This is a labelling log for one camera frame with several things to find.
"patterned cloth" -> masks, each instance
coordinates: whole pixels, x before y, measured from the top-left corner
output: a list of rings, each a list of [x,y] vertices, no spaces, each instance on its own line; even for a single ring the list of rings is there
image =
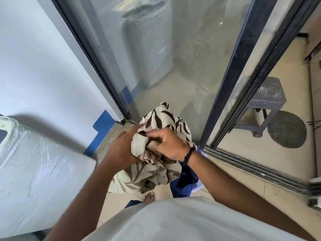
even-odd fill
[[[179,162],[156,152],[160,139],[151,140],[146,137],[146,132],[152,129],[169,128],[196,149],[187,124],[179,117],[174,117],[168,107],[168,103],[163,102],[142,118],[140,123],[145,125],[134,134],[131,145],[132,154],[141,161],[117,173],[108,192],[146,193],[157,185],[168,184],[180,176],[182,167]]]

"hand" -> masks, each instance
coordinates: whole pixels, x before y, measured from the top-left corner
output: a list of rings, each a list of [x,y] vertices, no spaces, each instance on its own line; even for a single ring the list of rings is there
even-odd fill
[[[184,161],[185,156],[191,149],[169,128],[151,130],[147,132],[147,137],[160,138],[162,143],[158,145],[157,151],[175,161]]]
[[[139,161],[131,153],[131,143],[137,130],[143,125],[134,125],[128,132],[121,132],[114,142],[110,145],[108,154],[105,156],[101,165],[108,166],[118,173]]]

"gray doormat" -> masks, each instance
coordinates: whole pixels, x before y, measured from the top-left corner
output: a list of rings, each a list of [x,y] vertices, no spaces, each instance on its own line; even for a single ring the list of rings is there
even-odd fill
[[[307,127],[302,119],[287,111],[279,111],[267,131],[276,143],[286,148],[299,148],[307,139]]]

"dark plastic stool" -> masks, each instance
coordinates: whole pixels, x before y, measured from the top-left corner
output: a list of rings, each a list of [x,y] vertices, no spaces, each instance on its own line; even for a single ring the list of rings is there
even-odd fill
[[[254,137],[262,137],[263,131],[266,129],[271,119],[283,107],[285,102],[286,98],[280,80],[275,77],[267,77],[254,94],[253,98],[246,105],[232,129],[250,130]],[[256,113],[259,113],[262,109],[264,121],[261,125],[258,125],[258,123],[257,125],[239,123],[241,117],[243,117],[245,112],[250,108],[254,108]],[[269,115],[267,115],[266,110],[271,110]]]

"white t-shirt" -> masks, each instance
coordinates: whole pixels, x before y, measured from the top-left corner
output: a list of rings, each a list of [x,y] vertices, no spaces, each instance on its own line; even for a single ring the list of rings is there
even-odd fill
[[[138,204],[88,235],[106,240],[303,240],[205,197],[171,198]]]

